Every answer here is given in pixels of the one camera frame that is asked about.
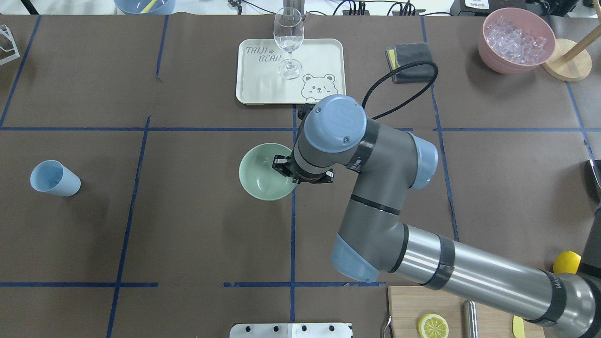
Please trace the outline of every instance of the yellow knife handle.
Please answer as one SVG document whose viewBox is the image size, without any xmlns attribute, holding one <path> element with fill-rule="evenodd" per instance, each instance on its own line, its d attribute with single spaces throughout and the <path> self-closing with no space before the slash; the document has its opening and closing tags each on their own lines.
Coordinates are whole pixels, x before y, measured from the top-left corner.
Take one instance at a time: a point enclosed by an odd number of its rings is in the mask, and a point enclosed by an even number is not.
<svg viewBox="0 0 601 338">
<path fill-rule="evenodd" d="M 144 7 L 144 9 L 140 13 L 148 13 L 150 11 L 150 9 L 152 8 L 152 6 L 154 6 L 155 3 L 156 3 L 156 0 L 150 1 L 150 3 L 148 3 L 148 5 L 146 5 L 146 7 Z"/>
<path fill-rule="evenodd" d="M 513 316 L 513 335 L 516 338 L 525 338 L 524 320 L 518 316 Z"/>
</svg>

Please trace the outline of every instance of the pink bowl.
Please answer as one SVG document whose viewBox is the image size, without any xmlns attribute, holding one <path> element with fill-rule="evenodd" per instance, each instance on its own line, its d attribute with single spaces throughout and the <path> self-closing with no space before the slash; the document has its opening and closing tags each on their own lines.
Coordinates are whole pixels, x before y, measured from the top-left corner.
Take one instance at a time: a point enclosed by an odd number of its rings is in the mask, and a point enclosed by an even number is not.
<svg viewBox="0 0 601 338">
<path fill-rule="evenodd" d="M 490 47 L 490 45 L 486 42 L 486 39 L 484 38 L 484 30 L 491 23 L 497 21 L 497 19 L 499 19 L 500 16 L 504 16 L 508 19 L 513 20 L 516 23 L 516 27 L 520 29 L 528 29 L 530 31 L 530 35 L 534 38 L 544 37 L 545 39 L 547 39 L 547 43 L 543 47 L 546 53 L 539 63 L 513 63 L 509 60 L 503 59 L 502 56 L 497 54 Z M 523 10 L 521 8 L 501 8 L 500 10 L 496 10 L 490 13 L 484 21 L 484 25 L 482 26 L 482 30 L 480 31 L 480 36 L 478 38 L 478 53 L 480 53 L 482 61 L 484 61 L 484 63 L 487 66 L 489 66 L 492 70 L 501 74 L 519 74 L 534 69 L 539 65 L 545 63 L 545 61 L 547 61 L 551 57 L 554 50 L 555 34 L 553 34 L 551 27 L 549 27 L 549 25 L 538 15 Z"/>
</svg>

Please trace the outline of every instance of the wooden pole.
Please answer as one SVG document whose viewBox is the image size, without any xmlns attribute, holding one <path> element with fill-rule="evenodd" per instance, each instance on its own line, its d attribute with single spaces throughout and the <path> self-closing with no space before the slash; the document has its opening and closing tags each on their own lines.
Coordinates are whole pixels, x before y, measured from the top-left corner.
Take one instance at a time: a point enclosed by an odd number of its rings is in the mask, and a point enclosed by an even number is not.
<svg viewBox="0 0 601 338">
<path fill-rule="evenodd" d="M 588 33 L 576 46 L 572 47 L 564 56 L 564 60 L 570 61 L 575 56 L 580 54 L 583 50 L 585 50 L 590 44 L 592 44 L 595 40 L 597 40 L 601 36 L 601 25 L 597 26 L 593 29 L 592 32 Z"/>
</svg>

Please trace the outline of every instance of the green bowl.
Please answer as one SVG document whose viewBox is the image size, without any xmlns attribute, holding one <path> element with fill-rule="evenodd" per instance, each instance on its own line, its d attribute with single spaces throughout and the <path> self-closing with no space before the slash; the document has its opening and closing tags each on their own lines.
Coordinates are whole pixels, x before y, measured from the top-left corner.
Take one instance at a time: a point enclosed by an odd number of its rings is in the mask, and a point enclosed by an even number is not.
<svg viewBox="0 0 601 338">
<path fill-rule="evenodd" d="M 294 190 L 292 178 L 284 177 L 271 165 L 275 155 L 288 156 L 288 147 L 278 143 L 264 143 L 249 150 L 240 162 L 240 183 L 251 196 L 264 201 L 279 200 Z"/>
</svg>

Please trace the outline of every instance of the wooden cutting board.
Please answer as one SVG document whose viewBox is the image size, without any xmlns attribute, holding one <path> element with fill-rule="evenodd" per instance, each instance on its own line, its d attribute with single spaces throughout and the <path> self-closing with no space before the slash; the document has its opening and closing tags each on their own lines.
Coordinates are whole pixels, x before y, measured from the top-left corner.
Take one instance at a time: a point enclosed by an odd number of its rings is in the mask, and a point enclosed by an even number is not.
<svg viewBox="0 0 601 338">
<path fill-rule="evenodd" d="M 423 286 L 389 286 L 388 310 L 392 316 L 392 333 L 399 338 L 419 338 L 417 322 L 426 313 L 437 313 L 447 320 L 449 338 L 466 337 L 461 298 Z M 478 335 L 482 338 L 514 338 L 513 315 L 476 304 Z M 545 338 L 543 328 L 524 322 L 526 338 Z"/>
</svg>

